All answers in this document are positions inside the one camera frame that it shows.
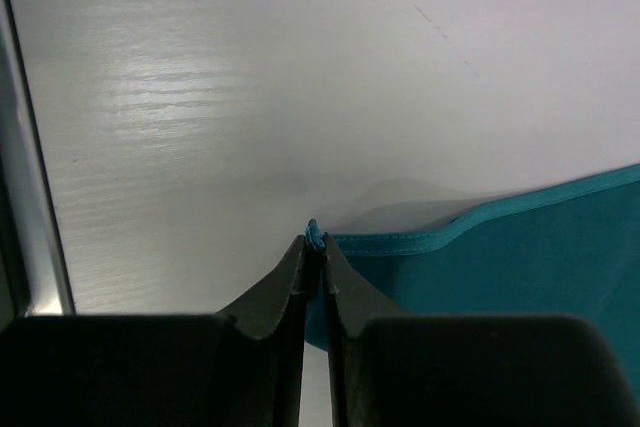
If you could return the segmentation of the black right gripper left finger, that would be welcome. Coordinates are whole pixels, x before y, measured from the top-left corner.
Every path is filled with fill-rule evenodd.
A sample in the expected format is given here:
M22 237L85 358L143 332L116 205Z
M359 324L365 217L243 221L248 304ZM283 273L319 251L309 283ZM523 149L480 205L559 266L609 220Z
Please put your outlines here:
M295 426L306 245L202 315L31 316L1 335L5 426Z

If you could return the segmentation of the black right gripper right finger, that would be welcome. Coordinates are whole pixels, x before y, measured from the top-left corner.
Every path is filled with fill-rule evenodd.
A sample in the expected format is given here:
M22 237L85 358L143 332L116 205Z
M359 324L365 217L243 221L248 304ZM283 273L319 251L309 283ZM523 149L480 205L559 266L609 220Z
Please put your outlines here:
M635 426L639 407L604 338L558 315L415 316L326 237L337 426Z

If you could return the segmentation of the teal satin napkin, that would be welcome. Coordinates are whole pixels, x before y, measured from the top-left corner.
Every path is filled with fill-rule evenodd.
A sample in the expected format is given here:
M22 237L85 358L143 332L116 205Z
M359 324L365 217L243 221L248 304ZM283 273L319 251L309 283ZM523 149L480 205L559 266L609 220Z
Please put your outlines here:
M334 240L376 290L367 318L579 316L639 384L637 166L485 203L436 229Z

